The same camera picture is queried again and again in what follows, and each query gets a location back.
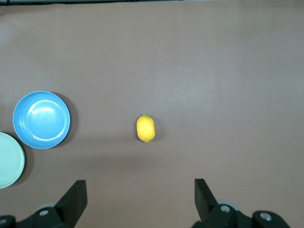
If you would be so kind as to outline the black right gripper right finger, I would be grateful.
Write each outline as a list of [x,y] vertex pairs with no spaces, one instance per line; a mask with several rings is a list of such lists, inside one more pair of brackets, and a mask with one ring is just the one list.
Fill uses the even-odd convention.
[[218,203],[204,179],[195,179],[194,198],[200,221],[191,228],[291,228],[271,211],[258,210],[248,217],[227,203]]

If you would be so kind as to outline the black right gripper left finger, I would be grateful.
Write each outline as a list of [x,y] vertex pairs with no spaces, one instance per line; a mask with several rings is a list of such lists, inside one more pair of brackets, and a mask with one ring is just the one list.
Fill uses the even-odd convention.
[[86,181],[77,180],[52,207],[43,207],[19,222],[13,215],[0,216],[0,228],[74,228],[86,207]]

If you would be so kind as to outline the yellow lemon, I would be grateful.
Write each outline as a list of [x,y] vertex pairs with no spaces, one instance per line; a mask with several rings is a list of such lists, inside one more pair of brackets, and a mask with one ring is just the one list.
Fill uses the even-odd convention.
[[152,141],[156,134],[154,120],[150,116],[142,114],[136,122],[136,130],[141,141],[145,143]]

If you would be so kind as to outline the pale green plate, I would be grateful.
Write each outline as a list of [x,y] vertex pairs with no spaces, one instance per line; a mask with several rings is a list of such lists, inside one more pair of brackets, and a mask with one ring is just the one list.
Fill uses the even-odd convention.
[[14,184],[25,167],[25,154],[19,142],[0,132],[0,189]]

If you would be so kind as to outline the blue plate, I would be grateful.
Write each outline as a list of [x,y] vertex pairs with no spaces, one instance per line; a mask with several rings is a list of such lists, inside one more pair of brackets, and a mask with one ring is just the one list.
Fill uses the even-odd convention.
[[66,103],[58,95],[35,91],[16,104],[12,122],[15,133],[23,143],[44,150],[64,141],[70,129],[71,117]]

